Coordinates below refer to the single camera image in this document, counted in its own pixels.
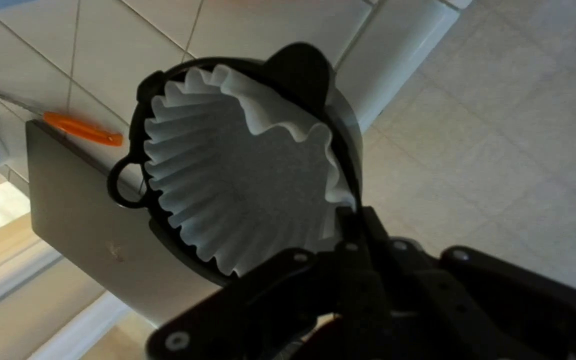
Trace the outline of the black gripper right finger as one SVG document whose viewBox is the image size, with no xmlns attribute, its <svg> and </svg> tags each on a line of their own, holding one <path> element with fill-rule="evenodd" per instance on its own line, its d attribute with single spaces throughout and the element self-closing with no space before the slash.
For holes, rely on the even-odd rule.
<svg viewBox="0 0 576 360">
<path fill-rule="evenodd" d="M 576 360 L 576 287 L 469 245 L 433 257 L 390 236 L 372 208 L 361 211 L 386 283 L 437 321 L 461 360 Z"/>
</svg>

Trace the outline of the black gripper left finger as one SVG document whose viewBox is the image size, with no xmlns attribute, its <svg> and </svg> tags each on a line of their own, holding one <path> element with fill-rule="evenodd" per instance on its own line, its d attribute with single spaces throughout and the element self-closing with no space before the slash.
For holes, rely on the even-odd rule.
<svg viewBox="0 0 576 360">
<path fill-rule="evenodd" d="M 156 327 L 148 360 L 368 360 L 367 248 L 285 250 Z"/>
</svg>

